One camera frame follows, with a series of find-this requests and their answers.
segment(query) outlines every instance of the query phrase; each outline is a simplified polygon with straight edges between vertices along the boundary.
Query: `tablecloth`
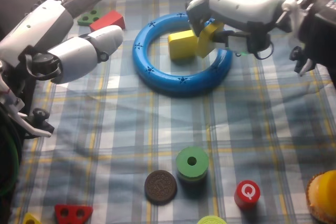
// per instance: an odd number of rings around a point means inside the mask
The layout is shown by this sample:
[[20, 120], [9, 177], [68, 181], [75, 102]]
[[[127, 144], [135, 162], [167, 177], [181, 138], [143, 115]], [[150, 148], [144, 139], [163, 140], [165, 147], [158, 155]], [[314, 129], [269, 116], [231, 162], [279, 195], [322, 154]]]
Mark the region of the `tablecloth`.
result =
[[[326, 69], [299, 77], [288, 59], [288, 37], [275, 29], [274, 55], [263, 61], [234, 57], [215, 91], [188, 99], [157, 94], [134, 71], [133, 41], [151, 20], [182, 12], [186, 1], [98, 5], [103, 13], [115, 9], [123, 15], [124, 42], [79, 80], [37, 83], [33, 107], [51, 112], [55, 131], [51, 138], [25, 141], [11, 223], [21, 223], [26, 212], [42, 224], [56, 223], [56, 204], [93, 206], [92, 224], [195, 224], [207, 215], [228, 224], [314, 223], [306, 207], [307, 182], [336, 168], [336, 92]], [[75, 24], [68, 38], [88, 32]], [[167, 35], [149, 50], [153, 64], [172, 74], [198, 72], [215, 55], [175, 64]], [[172, 202], [150, 204], [147, 175], [164, 169], [176, 176], [176, 156], [188, 146], [209, 156], [205, 187], [177, 180]], [[236, 185], [245, 179], [261, 190], [253, 213], [234, 202]]]

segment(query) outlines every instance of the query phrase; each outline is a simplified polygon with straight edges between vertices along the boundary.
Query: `green block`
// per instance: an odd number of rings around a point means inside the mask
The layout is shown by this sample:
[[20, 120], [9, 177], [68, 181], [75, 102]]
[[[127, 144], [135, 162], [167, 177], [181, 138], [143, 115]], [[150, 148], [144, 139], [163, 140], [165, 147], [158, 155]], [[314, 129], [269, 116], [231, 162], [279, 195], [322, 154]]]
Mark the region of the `green block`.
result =
[[100, 11], [97, 9], [93, 9], [88, 13], [84, 13], [80, 19], [77, 20], [77, 24], [79, 26], [89, 26], [93, 22], [97, 21], [101, 17]]

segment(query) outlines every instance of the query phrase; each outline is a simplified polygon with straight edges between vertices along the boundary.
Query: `blue ring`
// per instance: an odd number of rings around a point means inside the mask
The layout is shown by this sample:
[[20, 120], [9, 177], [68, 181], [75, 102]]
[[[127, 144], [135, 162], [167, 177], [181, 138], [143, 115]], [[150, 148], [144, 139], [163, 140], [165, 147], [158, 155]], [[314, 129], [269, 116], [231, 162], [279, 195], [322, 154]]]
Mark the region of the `blue ring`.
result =
[[156, 69], [148, 60], [152, 40], [167, 32], [190, 29], [185, 13], [174, 13], [149, 22], [133, 44], [134, 66], [141, 79], [154, 90], [174, 97], [189, 97], [218, 86], [231, 67], [232, 52], [218, 50], [217, 57], [206, 70], [188, 76], [173, 76]]

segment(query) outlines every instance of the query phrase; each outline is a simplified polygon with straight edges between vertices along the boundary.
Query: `table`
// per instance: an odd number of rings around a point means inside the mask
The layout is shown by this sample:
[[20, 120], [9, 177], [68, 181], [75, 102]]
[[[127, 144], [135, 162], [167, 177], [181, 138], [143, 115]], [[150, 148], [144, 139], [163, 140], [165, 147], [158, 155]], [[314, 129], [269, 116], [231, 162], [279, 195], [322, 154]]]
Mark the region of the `table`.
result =
[[[89, 223], [197, 223], [217, 215], [235, 223], [314, 223], [306, 208], [308, 180], [336, 168], [336, 92], [319, 66], [303, 77], [288, 59], [288, 37], [272, 31], [275, 52], [259, 61], [234, 57], [212, 93], [189, 99], [154, 93], [132, 64], [133, 41], [151, 20], [184, 10], [187, 0], [101, 3], [116, 9], [127, 30], [107, 63], [85, 77], [54, 85], [39, 82], [34, 107], [51, 111], [51, 138], [25, 141], [10, 223], [31, 212], [56, 223], [55, 204], [90, 205]], [[88, 33], [74, 25], [68, 37]], [[167, 36], [149, 50], [156, 67], [170, 73], [204, 69], [214, 54], [189, 65], [171, 63]], [[176, 175], [175, 158], [187, 146], [209, 155], [205, 188], [182, 187], [166, 206], [148, 203], [144, 181], [156, 169]], [[239, 181], [260, 187], [257, 214], [234, 202]]]

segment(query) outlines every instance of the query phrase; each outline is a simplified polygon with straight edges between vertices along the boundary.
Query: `red toy block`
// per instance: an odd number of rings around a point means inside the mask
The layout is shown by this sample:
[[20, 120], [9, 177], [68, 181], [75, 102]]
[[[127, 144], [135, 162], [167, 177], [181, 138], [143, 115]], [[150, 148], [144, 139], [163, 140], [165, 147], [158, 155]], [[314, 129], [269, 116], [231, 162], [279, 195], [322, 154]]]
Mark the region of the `red toy block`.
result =
[[92, 215], [93, 208], [88, 206], [56, 205], [58, 224], [84, 224]]
[[242, 210], [247, 210], [256, 205], [260, 197], [260, 188], [252, 180], [244, 180], [237, 186], [235, 203]]
[[114, 10], [110, 11], [105, 16], [101, 17], [99, 20], [93, 22], [90, 25], [90, 29], [91, 31], [97, 31], [100, 28], [111, 25], [117, 25], [120, 26], [121, 29], [125, 29], [124, 18], [121, 16], [120, 13]]

